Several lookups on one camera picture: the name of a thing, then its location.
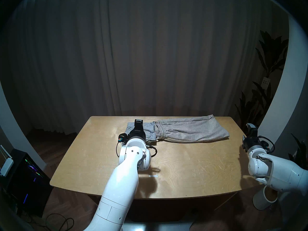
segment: green leaf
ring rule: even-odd
[[[283,57],[286,58],[287,57],[287,51],[288,51],[288,46],[285,48],[284,52],[283,52]]]
[[[264,109],[262,95],[257,90],[252,89],[251,91],[252,91],[252,94],[255,95],[256,98],[258,99],[258,102],[260,103],[261,107]]]
[[[262,64],[263,68],[267,71],[267,68],[266,68],[266,65],[265,65],[265,63],[264,63],[263,57],[262,57],[262,55],[261,55],[261,53],[260,53],[260,50],[258,50],[257,48],[255,48],[255,49],[256,49],[257,52],[258,52],[259,60],[260,60],[260,62],[261,62],[261,64]]]
[[[270,36],[270,34],[267,31],[263,32],[261,30],[260,30],[260,33],[261,33],[262,39],[264,40],[264,43],[270,44],[272,40],[272,37]]]
[[[237,107],[237,105],[236,105],[236,104],[234,104],[234,105],[236,106],[237,113],[240,115],[240,118],[241,118],[242,114],[241,114],[241,112],[240,112],[240,109]]]
[[[294,160],[294,157],[293,157],[290,153],[288,153],[288,155],[289,155],[290,161],[293,161],[293,162],[294,162],[294,161],[295,161],[295,160]]]
[[[243,93],[243,91],[242,91],[242,100],[243,100],[244,104],[246,104],[246,96],[245,96],[245,94]]]
[[[241,98],[240,98],[240,108],[241,108],[241,113],[243,115],[245,111],[245,103],[243,102]]]
[[[303,168],[303,162],[302,162],[302,153],[301,150],[299,148],[297,148],[297,152],[294,158],[294,162],[300,167]]]
[[[302,151],[305,151],[306,153],[306,145],[305,144],[302,144],[300,143],[300,141],[291,133],[292,137],[294,137],[298,147],[302,150]]]
[[[256,85],[256,87],[258,88],[258,90],[261,92],[262,96],[264,97],[265,101],[267,101],[267,96],[263,90],[263,88],[256,82],[253,81],[253,83]]]
[[[253,120],[253,124],[257,124],[257,122],[260,120],[260,118],[263,116],[261,110],[256,114],[256,117]]]
[[[248,122],[249,122],[249,123],[252,123],[252,122],[253,122],[253,114],[254,114],[254,111],[255,111],[255,109],[253,109],[253,110],[250,112],[250,115],[249,115],[249,118],[248,118]]]
[[[282,58],[279,60],[272,68],[271,68],[271,73],[274,72],[276,69],[278,69],[280,66],[284,65],[286,62],[286,58]]]
[[[279,37],[277,37],[275,39],[275,43],[276,43],[276,45],[280,45],[281,44],[281,36],[279,36]]]
[[[266,90],[266,96],[267,96],[268,98],[270,98],[271,93],[272,93],[272,86],[271,86],[271,84],[269,83],[269,85],[268,85],[268,87],[267,87],[267,90]]]
[[[285,39],[282,43],[281,43],[281,47],[282,49],[284,49],[284,47],[286,47],[289,43],[289,40],[288,39]]]
[[[264,53],[264,55],[265,55],[265,54],[267,53],[267,51],[268,51],[268,48],[267,48],[267,46],[266,46],[261,40],[259,40],[259,42],[260,42],[260,44],[261,44],[263,53]]]

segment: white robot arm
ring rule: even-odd
[[[249,135],[246,138],[243,136],[242,147],[248,152],[249,174],[274,190],[300,192],[303,196],[306,195],[308,171],[300,168],[293,161],[268,154],[270,153],[268,143],[259,140],[259,138],[267,138],[258,136],[258,130],[253,124],[247,123],[247,127]]]
[[[142,120],[136,119],[135,128],[128,136],[120,134],[118,142],[125,144],[119,155],[119,166],[112,172],[85,231],[120,231],[139,184],[137,170],[147,170],[150,166],[151,154],[147,147],[152,146],[145,144]]]

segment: grey curtain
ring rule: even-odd
[[[271,23],[268,0],[24,0],[1,34],[1,63],[35,128],[228,116],[261,76],[254,48]]]

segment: white wall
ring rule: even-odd
[[[15,149],[27,152],[32,160],[44,170],[46,164],[36,153],[34,148],[31,146],[21,129],[19,128],[10,108],[7,104],[4,96],[2,86],[0,83],[0,126]]]
[[[286,63],[274,99],[258,129],[258,135],[269,138],[273,143],[278,140],[297,106],[306,78],[307,65],[308,38],[299,24],[290,16]],[[281,156],[288,158],[288,152],[292,153],[277,151],[273,155],[280,156],[283,153]]]

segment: wooden floor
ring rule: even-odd
[[[76,134],[64,135],[43,130],[32,130],[27,135],[33,148],[47,163],[45,173],[50,178],[75,137]],[[204,209],[198,211],[199,217],[190,231],[266,230],[281,227],[278,204],[263,211],[258,211],[253,206],[252,197],[261,188],[262,186],[240,191],[215,211],[204,206]],[[75,225],[71,230],[83,230],[90,223],[96,208],[97,204],[88,195],[55,187],[46,204],[43,219],[51,213],[59,213],[74,219]],[[48,223],[56,229],[60,228],[63,221],[64,218],[58,215],[48,218]],[[33,227],[35,230],[44,230],[36,225]]]

